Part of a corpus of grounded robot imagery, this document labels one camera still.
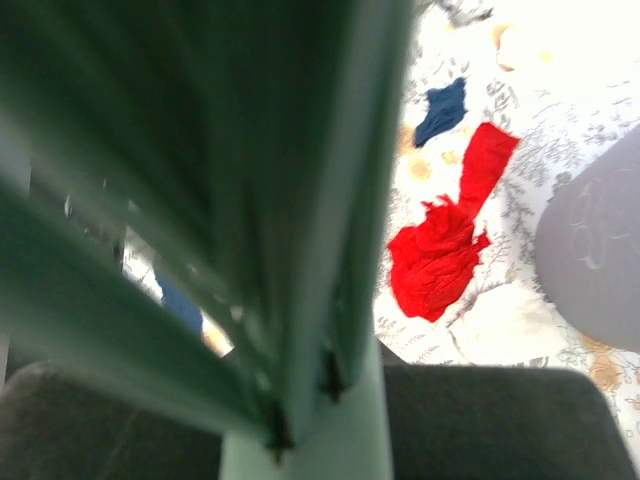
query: gray container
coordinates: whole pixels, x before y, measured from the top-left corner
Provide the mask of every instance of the gray container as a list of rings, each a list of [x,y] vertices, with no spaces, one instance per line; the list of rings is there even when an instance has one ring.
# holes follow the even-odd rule
[[[535,245],[542,287],[564,318],[640,352],[640,127],[557,193]]]

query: navy blue fabric piece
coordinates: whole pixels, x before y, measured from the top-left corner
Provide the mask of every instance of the navy blue fabric piece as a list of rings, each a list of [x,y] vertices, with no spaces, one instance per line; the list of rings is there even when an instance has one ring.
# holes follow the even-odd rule
[[[431,138],[451,130],[462,121],[467,111],[464,109],[465,79],[457,78],[445,88],[432,88],[427,91],[429,111],[420,125],[416,127],[414,145],[422,147]]]
[[[156,282],[162,289],[162,304],[175,313],[189,330],[200,336],[202,332],[202,313],[198,306],[174,287],[167,277],[157,271],[154,271],[154,273]]]

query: patterned fabric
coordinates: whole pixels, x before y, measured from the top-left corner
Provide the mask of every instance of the patterned fabric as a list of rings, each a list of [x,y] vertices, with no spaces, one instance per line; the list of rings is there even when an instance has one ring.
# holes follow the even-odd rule
[[[597,76],[592,75],[584,86],[575,81],[565,88],[566,83],[554,83],[551,77],[534,79],[517,71],[500,71],[490,25],[483,22],[451,31],[448,23],[445,14],[428,9],[413,39],[386,242],[401,227],[423,220],[420,202],[441,194],[457,198],[460,161],[482,121],[491,121],[523,140],[476,222],[478,229],[487,226],[493,242],[482,253],[483,265],[476,268],[462,298],[437,323],[402,314],[389,286],[389,252],[383,251],[374,300],[376,333],[410,363],[470,363],[449,327],[478,294],[512,282],[541,291],[533,260],[542,211],[559,189],[640,120],[640,54],[618,59],[615,71],[601,72],[594,65]],[[467,78],[467,115],[454,130],[430,140],[424,148],[411,148],[403,139],[424,118],[426,91],[442,88],[459,76]],[[586,338],[562,318],[556,328],[564,337],[564,348],[557,355],[524,359],[520,365],[570,368],[590,376],[604,393],[640,465],[640,355]]]

